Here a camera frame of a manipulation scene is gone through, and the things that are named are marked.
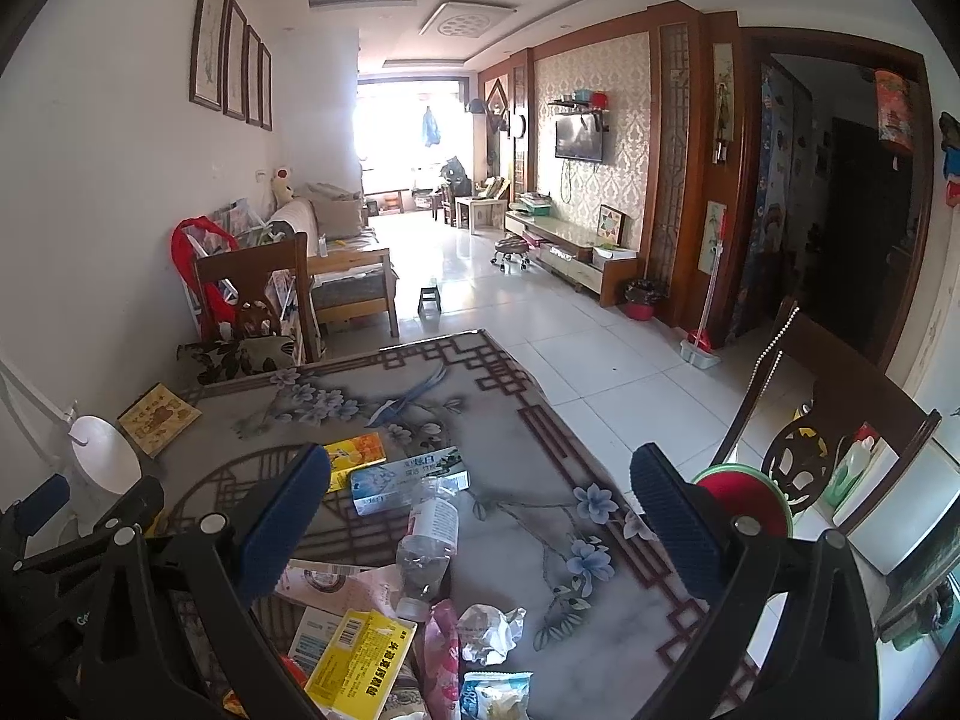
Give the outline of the pink snack bag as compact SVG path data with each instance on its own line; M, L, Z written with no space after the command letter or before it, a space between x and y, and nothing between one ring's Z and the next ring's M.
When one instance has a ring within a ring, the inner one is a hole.
M459 617L449 600L439 601L421 626L416 645L416 666L421 695L433 720L460 717Z

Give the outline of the blue white long box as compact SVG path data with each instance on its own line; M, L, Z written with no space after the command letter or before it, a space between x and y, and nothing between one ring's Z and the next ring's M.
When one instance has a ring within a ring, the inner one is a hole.
M416 486L427 478L442 479L455 493L465 491L470 483L469 470L455 447L384 461L348 476L353 509L367 517L409 507Z

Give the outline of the red green trash bin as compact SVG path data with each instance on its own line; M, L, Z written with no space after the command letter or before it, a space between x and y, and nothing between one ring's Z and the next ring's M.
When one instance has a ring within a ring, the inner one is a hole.
M693 484L708 491L731 518L750 517L768 535L791 538L793 512L781 489L757 468L721 463L701 472Z

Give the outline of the yellow orange drink box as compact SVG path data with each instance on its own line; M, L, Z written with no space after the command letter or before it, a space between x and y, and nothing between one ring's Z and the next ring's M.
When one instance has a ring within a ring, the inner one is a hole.
M347 489L348 476L355 470L386 460L386 450L378 433L361 434L334 444L325 444L324 450L331 461L331 483L327 488L329 493Z

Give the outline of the four framed wall paintings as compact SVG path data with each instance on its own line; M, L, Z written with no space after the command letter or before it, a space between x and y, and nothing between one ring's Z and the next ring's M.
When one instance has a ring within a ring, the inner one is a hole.
M189 101L274 130L274 56L238 0L195 0Z

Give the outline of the yellow carton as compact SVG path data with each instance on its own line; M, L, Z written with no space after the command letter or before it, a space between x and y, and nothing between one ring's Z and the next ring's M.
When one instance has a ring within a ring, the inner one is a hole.
M325 718L376 720L404 665L416 626L377 611L348 611L306 683Z

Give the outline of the small dark stool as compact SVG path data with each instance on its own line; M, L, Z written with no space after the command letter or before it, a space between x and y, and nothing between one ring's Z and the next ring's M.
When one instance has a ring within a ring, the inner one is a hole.
M423 316L423 314L441 314L443 312L443 300L441 299L441 291L439 291L436 284L431 286L423 286L418 293L418 305L416 306L416 312Z

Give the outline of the swivel stool with wheels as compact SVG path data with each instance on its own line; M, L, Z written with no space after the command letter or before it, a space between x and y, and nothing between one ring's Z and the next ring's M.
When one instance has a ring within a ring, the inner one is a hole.
M521 236L505 236L494 243L491 263L500 270L506 270L508 265L526 270L530 263L529 243Z

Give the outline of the wall mounted television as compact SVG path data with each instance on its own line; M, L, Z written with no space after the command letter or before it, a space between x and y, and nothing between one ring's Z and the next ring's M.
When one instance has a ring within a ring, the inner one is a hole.
M599 164L604 160L604 124L599 112L573 112L555 119L558 160Z

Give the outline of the clear wrapper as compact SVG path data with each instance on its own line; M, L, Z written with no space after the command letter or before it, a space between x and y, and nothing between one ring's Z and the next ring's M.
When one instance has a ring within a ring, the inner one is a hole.
M501 611L490 605L472 605L457 621L460 658L477 667L498 667L523 639L527 611Z

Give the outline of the wooden sofa with cushions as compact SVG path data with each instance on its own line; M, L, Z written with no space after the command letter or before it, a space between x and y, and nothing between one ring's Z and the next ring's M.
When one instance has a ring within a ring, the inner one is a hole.
M308 236L308 293L319 328L384 314L397 338L397 273L389 247L368 226L363 197L329 184L293 188L286 169L275 172L272 192L270 221Z

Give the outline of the white desk lamp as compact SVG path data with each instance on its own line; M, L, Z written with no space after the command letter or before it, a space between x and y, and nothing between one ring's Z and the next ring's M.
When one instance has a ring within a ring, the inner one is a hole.
M68 483L68 510L86 535L112 504L142 479L137 452L112 422L87 415L74 401L53 403L2 358L2 403L44 465Z

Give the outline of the blue white snack packet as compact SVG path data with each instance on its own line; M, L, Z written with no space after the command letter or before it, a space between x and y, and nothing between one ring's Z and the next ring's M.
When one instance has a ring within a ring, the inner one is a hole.
M460 717L527 720L532 674L469 671L460 688Z

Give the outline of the red bag on chair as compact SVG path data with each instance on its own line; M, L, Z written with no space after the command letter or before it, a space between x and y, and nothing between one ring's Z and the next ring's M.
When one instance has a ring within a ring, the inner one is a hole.
M233 234L206 216L182 220L174 227L169 239L169 254L172 265L179 273L187 293L199 306L199 332L203 341L221 337L221 324L231 325L236 320L236 307L223 296L218 280L205 276L205 261L210 254L197 239L212 236L221 244L222 254L231 254L239 249Z

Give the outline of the gold patterned flat box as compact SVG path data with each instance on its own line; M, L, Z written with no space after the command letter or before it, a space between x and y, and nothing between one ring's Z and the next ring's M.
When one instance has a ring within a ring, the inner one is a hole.
M156 458L201 416L195 406L156 383L119 416L119 427L143 455Z

